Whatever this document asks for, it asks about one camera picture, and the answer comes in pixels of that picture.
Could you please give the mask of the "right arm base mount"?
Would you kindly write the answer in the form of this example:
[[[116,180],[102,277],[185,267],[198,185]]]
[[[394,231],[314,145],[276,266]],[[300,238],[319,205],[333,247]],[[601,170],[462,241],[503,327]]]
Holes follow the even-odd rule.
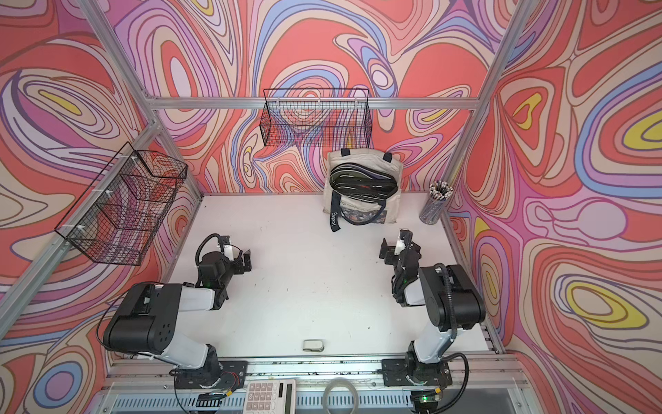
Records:
[[[445,389],[453,384],[450,368],[446,362],[424,364],[401,359],[384,359],[379,373],[384,385],[396,386],[435,386]]]

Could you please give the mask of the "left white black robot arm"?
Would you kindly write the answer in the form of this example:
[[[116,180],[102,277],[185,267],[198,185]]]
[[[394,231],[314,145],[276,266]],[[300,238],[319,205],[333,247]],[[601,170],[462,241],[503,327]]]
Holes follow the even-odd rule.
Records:
[[[232,391],[241,384],[239,374],[223,367],[213,345],[186,336],[177,323],[184,313],[221,310],[234,276],[252,271],[252,252],[212,233],[198,246],[194,262],[193,284],[141,282],[129,288],[106,328],[97,331],[98,340],[110,352],[172,365],[177,389]]]

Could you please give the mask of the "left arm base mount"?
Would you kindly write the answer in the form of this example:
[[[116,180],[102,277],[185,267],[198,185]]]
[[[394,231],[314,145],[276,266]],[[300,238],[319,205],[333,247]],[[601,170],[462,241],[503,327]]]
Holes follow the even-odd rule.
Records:
[[[229,390],[235,391],[245,384],[248,362],[218,361],[217,365],[211,365],[199,369],[174,368],[170,375],[174,377],[174,386],[178,390]]]

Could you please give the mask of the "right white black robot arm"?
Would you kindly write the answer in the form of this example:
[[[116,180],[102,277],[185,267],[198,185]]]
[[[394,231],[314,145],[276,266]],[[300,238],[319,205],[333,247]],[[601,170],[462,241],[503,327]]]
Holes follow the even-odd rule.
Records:
[[[423,307],[429,322],[402,359],[382,360],[384,385],[436,386],[453,384],[448,350],[459,337],[485,320],[484,300],[461,265],[420,265],[421,247],[413,232],[402,229],[395,244],[382,241],[379,258],[393,268],[391,296],[403,308]]]

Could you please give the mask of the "beige canvas tote bag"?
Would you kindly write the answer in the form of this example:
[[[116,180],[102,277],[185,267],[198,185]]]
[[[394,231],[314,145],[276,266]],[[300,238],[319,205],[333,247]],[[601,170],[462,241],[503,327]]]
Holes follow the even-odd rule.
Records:
[[[328,153],[323,211],[333,232],[353,226],[394,224],[402,196],[403,163],[390,152],[361,148]]]

